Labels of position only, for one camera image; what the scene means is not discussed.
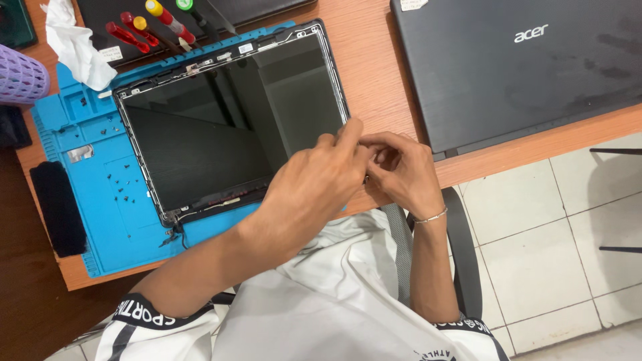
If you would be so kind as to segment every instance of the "hand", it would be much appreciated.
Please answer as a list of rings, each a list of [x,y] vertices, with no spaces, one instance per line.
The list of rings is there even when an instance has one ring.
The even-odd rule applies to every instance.
[[[444,210],[430,147],[408,134],[383,132],[361,137],[370,150],[368,176],[392,200],[416,219],[425,220]]]
[[[362,130],[363,123],[352,118],[338,136],[322,134],[316,147],[294,154],[246,218],[278,262],[296,255],[361,187],[369,158],[367,148],[358,146]]]

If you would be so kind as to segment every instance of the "paper towel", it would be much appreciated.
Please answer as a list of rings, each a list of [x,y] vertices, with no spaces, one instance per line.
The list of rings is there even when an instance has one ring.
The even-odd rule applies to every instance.
[[[91,29],[75,26],[71,1],[50,0],[49,5],[40,7],[47,13],[47,43],[58,54],[58,61],[71,70],[74,79],[91,89],[106,88],[116,76],[116,70],[94,49],[89,40],[93,34]]]

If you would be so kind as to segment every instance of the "silver bracelet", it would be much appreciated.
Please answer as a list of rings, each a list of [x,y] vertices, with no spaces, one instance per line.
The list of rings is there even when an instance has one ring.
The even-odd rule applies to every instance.
[[[413,215],[413,216],[412,216],[412,220],[413,220],[413,221],[415,221],[415,223],[428,223],[428,222],[430,222],[430,221],[432,221],[432,220],[436,220],[437,218],[439,218],[439,217],[443,216],[446,212],[448,212],[448,207],[444,206],[444,211],[443,211],[443,212],[441,212],[441,213],[439,213],[438,215],[436,215],[436,216],[434,216],[434,217],[431,217],[431,218],[429,218],[429,219],[425,219],[425,220],[418,220],[418,219],[416,219],[416,218],[415,218],[415,216]]]

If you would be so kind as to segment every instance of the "desk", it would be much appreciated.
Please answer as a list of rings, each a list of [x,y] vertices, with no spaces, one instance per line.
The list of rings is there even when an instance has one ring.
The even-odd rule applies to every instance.
[[[49,93],[55,94],[58,92],[55,72],[57,56],[46,44],[45,14],[40,10],[39,3],[38,0],[26,0],[40,42],[23,53],[47,67],[51,77]],[[123,9],[126,10],[144,11],[142,5],[140,9]],[[353,116],[363,120],[364,133],[389,130],[405,132],[415,138],[419,135],[421,138],[420,121],[388,0],[318,0],[318,3],[263,19],[238,31],[242,33],[287,20],[301,23],[315,17],[325,22],[350,110]],[[76,18],[82,25],[77,6]],[[33,145],[19,150],[18,157],[38,205],[29,169],[46,158],[28,107],[22,109]],[[437,175],[443,188],[450,187],[640,131],[642,104],[437,162]],[[388,203],[391,200],[376,186],[369,184],[355,194],[347,209],[337,218]],[[154,269],[164,262],[90,278],[80,256],[57,261],[69,290]]]

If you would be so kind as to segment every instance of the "shirt sleeve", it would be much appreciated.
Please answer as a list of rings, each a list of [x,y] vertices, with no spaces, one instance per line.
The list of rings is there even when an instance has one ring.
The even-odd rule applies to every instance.
[[[175,319],[156,311],[141,294],[128,294],[103,332],[96,361],[210,360],[211,333],[219,323],[212,302]]]
[[[477,360],[508,361],[499,342],[482,320],[463,318],[459,322],[433,324],[460,349]]]

